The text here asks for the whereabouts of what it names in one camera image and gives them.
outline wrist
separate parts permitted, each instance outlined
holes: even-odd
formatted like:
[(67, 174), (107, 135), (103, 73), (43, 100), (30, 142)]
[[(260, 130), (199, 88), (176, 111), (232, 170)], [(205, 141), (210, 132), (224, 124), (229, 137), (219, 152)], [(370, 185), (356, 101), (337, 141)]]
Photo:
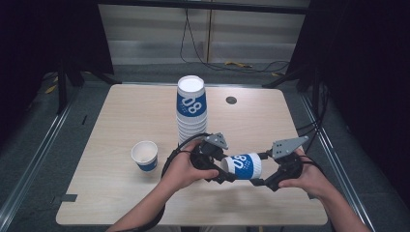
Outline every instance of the wrist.
[(318, 191), (316, 197), (323, 202), (338, 194), (340, 194), (340, 192), (338, 192), (338, 190), (330, 182), (327, 182), (325, 185), (322, 185), (322, 188)]
[(180, 188), (176, 185), (176, 183), (169, 179), (166, 175), (160, 180), (157, 184), (157, 188), (160, 188), (162, 191), (166, 192), (167, 194), (174, 194)]

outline stack of cups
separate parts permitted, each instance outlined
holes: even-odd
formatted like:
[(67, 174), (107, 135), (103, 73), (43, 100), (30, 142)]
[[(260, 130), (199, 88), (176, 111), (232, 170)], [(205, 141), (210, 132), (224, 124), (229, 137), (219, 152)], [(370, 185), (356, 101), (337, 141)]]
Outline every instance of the stack of cups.
[(187, 75), (178, 81), (177, 122), (179, 144), (205, 132), (207, 105), (204, 81), (196, 75)]

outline paper cup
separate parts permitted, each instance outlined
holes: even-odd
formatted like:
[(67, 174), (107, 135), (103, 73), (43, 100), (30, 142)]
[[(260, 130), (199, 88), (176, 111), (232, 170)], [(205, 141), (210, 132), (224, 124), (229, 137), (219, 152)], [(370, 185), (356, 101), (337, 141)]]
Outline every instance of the paper cup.
[(262, 173), (262, 163), (256, 153), (224, 158), (220, 167), (225, 172), (235, 174), (238, 180), (257, 179)]
[(184, 122), (197, 122), (206, 117), (204, 81), (196, 75), (187, 75), (178, 81), (177, 113)]
[(151, 172), (157, 167), (158, 147), (152, 141), (138, 142), (132, 147), (131, 157), (142, 171)]
[[(184, 136), (182, 134), (179, 134), (179, 144), (182, 144), (183, 142), (187, 141), (187, 139), (189, 139), (190, 137), (194, 136), (195, 134), (191, 135), (191, 136)], [(203, 138), (203, 136), (200, 137), (196, 137), (194, 140), (201, 140)]]
[(178, 126), (191, 129), (191, 128), (202, 127), (202, 126), (204, 126), (205, 124), (207, 124), (208, 121), (207, 121), (207, 118), (204, 118), (202, 121), (197, 122), (197, 123), (185, 123), (185, 122), (183, 122), (181, 119), (179, 119), (179, 118), (177, 117), (177, 123), (178, 123)]
[(182, 125), (178, 125), (178, 130), (182, 131), (184, 133), (200, 133), (205, 131), (207, 128), (207, 124), (203, 124), (203, 125), (198, 125), (197, 127), (192, 127), (192, 128), (186, 128)]
[(192, 137), (194, 135), (197, 135), (199, 133), (203, 133), (203, 132), (206, 132), (206, 127), (203, 130), (198, 130), (196, 132), (186, 132), (186, 131), (183, 131), (183, 130), (179, 130), (178, 131), (179, 144), (185, 142), (190, 137)]

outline wall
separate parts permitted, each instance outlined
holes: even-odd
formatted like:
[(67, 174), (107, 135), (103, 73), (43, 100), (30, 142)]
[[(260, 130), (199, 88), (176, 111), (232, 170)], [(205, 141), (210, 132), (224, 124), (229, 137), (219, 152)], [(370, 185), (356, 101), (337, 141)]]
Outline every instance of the wall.
[[(253, 1), (221, 2), (255, 4)], [(257, 1), (260, 5), (306, 7), (308, 0)], [(183, 9), (100, 5), (114, 65), (181, 63), (186, 25)], [(209, 62), (290, 60), (303, 15), (188, 10), (200, 58)], [(190, 32), (182, 56), (198, 61)]]

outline table top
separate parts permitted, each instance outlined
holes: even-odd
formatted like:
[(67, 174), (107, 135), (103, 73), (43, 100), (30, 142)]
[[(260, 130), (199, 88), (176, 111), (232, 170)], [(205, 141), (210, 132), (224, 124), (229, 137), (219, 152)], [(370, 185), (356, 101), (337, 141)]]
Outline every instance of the table top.
[[(176, 86), (114, 85), (102, 106), (56, 220), (65, 225), (108, 225), (138, 203), (160, 180), (166, 158), (177, 147)], [(280, 90), (206, 87), (208, 133), (222, 132), (228, 156), (265, 152), (276, 140), (296, 133)], [(227, 103), (227, 97), (237, 102)], [(143, 173), (131, 158), (134, 144), (154, 141), (159, 148), (155, 171)], [(278, 170), (262, 160), (262, 178)], [(317, 199), (299, 188), (276, 192), (249, 181), (197, 181), (166, 203), (160, 224), (289, 225), (324, 224), (327, 216)]]

